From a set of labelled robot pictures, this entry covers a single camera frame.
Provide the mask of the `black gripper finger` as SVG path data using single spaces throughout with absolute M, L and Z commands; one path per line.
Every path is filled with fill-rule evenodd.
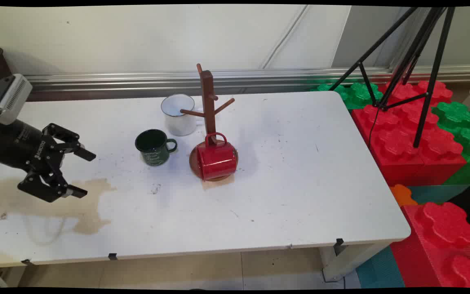
M 18 169 L 26 172 L 26 176 L 17 185 L 17 188 L 48 203 L 68 196 L 76 198 L 86 196 L 87 190 L 67 183 L 60 170 L 61 167 L 60 165 L 54 169 L 48 168 L 47 171 L 41 173 L 32 166 L 19 167 Z
M 60 125 L 50 123 L 42 130 L 43 136 L 48 140 L 47 149 L 58 153 L 73 153 L 84 160 L 92 161 L 96 154 L 88 151 L 82 143 L 80 136 Z

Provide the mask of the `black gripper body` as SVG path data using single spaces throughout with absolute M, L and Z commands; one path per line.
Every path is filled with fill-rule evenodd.
M 51 153 L 53 137 L 59 126 L 51 123 L 43 131 L 20 120 L 9 125 L 0 123 L 0 163 L 25 172 L 57 173 L 59 155 Z

